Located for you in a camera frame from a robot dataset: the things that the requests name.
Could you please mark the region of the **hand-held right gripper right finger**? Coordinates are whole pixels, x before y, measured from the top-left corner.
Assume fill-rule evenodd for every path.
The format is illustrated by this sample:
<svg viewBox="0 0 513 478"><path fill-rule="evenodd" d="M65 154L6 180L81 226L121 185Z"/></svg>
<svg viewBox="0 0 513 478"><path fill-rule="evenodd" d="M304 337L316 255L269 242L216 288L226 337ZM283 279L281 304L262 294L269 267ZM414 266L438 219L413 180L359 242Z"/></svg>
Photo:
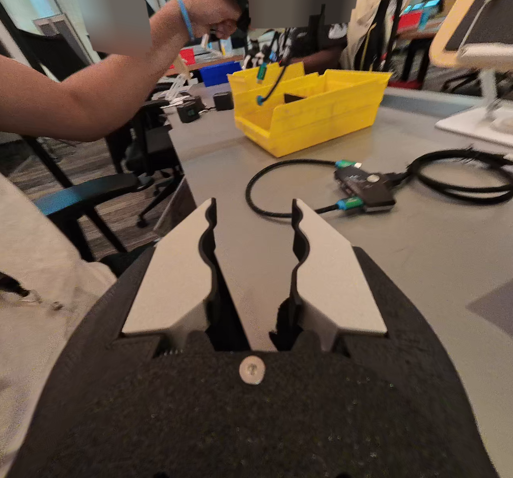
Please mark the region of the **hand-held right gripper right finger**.
<svg viewBox="0 0 513 478"><path fill-rule="evenodd" d="M292 322L314 332L322 351L341 335L388 330L352 244L301 199L292 201Z"/></svg>

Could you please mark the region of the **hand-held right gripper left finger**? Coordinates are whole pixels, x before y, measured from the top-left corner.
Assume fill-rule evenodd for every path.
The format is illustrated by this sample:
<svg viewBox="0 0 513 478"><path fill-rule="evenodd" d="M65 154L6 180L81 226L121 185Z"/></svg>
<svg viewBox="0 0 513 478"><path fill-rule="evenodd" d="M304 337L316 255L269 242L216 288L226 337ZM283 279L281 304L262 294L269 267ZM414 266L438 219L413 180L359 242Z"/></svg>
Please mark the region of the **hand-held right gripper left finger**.
<svg viewBox="0 0 513 478"><path fill-rule="evenodd" d="M182 350L188 335L208 326L207 299L213 291L212 264L200 243L213 228L208 219L215 199L202 203L156 245L121 334L163 335Z"/></svg>

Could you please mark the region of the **black switch box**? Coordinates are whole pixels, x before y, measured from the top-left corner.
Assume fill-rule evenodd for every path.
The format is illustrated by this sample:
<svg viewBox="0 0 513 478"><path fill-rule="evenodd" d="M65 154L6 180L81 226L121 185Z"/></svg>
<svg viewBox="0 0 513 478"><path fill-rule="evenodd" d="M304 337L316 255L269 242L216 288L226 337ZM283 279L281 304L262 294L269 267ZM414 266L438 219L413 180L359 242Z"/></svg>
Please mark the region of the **black switch box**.
<svg viewBox="0 0 513 478"><path fill-rule="evenodd" d="M396 201L388 181L380 174L368 173L355 165L336 168L335 180L347 197L337 202L343 211L360 209L365 213L388 212Z"/></svg>

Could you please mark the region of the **yellow plastic bin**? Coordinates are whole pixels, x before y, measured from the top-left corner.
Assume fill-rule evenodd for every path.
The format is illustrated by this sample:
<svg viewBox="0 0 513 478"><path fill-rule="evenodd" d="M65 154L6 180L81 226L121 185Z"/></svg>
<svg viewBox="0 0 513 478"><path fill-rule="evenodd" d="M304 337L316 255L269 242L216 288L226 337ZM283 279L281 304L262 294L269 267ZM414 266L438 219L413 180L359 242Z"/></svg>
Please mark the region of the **yellow plastic bin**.
<svg viewBox="0 0 513 478"><path fill-rule="evenodd" d="M228 75L234 122L241 132L274 157L371 127L388 86L389 72L326 70L306 75L302 63L287 67L272 95L262 104L282 68L267 66Z"/></svg>

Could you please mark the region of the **person's left forearm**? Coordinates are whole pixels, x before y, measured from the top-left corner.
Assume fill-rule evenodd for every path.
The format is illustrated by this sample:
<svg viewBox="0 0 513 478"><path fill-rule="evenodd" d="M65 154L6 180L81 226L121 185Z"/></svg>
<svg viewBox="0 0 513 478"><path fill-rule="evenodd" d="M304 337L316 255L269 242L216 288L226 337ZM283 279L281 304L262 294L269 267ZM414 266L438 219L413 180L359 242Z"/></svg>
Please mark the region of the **person's left forearm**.
<svg viewBox="0 0 513 478"><path fill-rule="evenodd" d="M94 141L124 125L188 39L176 0L150 28L152 46L143 56L111 54L61 82L1 56L1 132Z"/></svg>

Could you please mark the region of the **person's left hand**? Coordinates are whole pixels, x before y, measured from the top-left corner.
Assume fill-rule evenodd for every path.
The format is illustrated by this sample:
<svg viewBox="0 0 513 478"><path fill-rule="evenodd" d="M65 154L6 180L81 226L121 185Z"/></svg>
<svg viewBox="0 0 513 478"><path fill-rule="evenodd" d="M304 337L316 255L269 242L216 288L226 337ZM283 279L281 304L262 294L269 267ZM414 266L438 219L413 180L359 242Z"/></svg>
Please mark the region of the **person's left hand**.
<svg viewBox="0 0 513 478"><path fill-rule="evenodd" d="M183 0L196 38L214 32L218 39L228 39L236 31L240 9L234 0Z"/></svg>

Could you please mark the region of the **blue wristband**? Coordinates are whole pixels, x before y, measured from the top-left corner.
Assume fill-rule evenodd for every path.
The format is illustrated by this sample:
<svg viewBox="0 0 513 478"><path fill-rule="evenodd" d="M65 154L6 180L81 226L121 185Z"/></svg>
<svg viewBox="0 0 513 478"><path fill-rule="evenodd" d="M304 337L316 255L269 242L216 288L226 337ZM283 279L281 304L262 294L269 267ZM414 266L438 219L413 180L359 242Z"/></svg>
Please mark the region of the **blue wristband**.
<svg viewBox="0 0 513 478"><path fill-rule="evenodd" d="M187 7L185 6L185 3L183 0L176 0L176 2L180 8L180 13L182 15L183 22L184 22L187 32L188 32L189 41L194 41L196 37L194 34L193 25L192 25Z"/></svg>

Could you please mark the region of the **small blue bin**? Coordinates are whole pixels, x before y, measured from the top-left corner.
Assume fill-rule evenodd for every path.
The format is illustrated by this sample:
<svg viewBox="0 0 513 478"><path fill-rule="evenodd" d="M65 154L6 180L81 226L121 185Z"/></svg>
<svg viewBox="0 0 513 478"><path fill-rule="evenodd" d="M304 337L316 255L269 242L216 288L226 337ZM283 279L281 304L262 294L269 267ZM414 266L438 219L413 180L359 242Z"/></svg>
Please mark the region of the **small blue bin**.
<svg viewBox="0 0 513 478"><path fill-rule="evenodd" d="M202 67L199 72L205 87L218 86L229 82L229 75L241 71L239 61L212 64Z"/></svg>

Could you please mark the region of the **black office chair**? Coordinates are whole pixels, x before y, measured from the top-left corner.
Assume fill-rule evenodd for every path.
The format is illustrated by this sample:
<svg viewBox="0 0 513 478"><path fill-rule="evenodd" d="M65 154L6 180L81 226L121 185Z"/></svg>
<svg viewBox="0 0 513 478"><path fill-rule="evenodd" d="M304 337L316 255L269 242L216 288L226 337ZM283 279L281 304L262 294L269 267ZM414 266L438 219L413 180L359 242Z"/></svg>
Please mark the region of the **black office chair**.
<svg viewBox="0 0 513 478"><path fill-rule="evenodd" d="M164 108L169 101L156 99L145 102L130 122L107 137L115 164L129 173L107 175L68 187L35 200L35 205L72 242L87 262L95 260L80 227L86 216L119 252L126 248L96 211L96 207L128 193L155 186L158 191L152 202L138 214L137 226L147 226L145 216L160 202L172 195L184 178L182 165L169 136L171 126L164 125Z"/></svg>

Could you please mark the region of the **hanging beige jacket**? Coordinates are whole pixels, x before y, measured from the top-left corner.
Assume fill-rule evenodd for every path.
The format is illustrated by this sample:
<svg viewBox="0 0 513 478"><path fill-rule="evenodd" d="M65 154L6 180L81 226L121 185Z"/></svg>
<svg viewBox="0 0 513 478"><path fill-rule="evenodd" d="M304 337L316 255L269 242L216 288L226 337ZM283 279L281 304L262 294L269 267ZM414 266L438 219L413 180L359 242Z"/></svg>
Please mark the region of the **hanging beige jacket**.
<svg viewBox="0 0 513 478"><path fill-rule="evenodd" d="M356 0L347 28L343 70L382 71L395 0Z"/></svg>

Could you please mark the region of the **beige garment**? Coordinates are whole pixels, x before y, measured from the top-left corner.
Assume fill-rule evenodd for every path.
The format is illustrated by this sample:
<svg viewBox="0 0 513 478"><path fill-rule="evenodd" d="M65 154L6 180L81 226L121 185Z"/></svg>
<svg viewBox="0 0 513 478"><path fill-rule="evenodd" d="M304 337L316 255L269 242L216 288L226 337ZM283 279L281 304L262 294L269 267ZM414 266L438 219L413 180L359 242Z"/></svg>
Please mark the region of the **beige garment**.
<svg viewBox="0 0 513 478"><path fill-rule="evenodd" d="M89 263L36 205L1 175L1 477L6 477L35 406L70 335L117 281Z"/></svg>

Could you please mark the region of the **dark grey mat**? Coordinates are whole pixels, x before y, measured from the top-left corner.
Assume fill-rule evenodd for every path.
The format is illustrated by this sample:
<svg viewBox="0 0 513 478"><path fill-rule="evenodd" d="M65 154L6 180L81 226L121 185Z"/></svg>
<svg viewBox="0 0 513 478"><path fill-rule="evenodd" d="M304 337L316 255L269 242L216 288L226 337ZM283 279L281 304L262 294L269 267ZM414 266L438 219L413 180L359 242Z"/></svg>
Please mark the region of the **dark grey mat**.
<svg viewBox="0 0 513 478"><path fill-rule="evenodd" d="M471 302L466 308L512 336L512 280Z"/></svg>

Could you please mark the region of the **pale-framed desktop monitor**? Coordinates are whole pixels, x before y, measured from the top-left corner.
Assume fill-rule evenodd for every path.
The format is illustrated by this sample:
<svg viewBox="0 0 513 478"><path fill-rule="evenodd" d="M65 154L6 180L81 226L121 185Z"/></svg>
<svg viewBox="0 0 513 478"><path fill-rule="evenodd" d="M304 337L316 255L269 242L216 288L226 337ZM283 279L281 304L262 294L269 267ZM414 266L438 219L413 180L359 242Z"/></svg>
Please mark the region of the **pale-framed desktop monitor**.
<svg viewBox="0 0 513 478"><path fill-rule="evenodd" d="M512 0L456 0L429 50L443 68L478 71L482 105L436 127L512 147L512 102L499 99L498 73L512 73Z"/></svg>

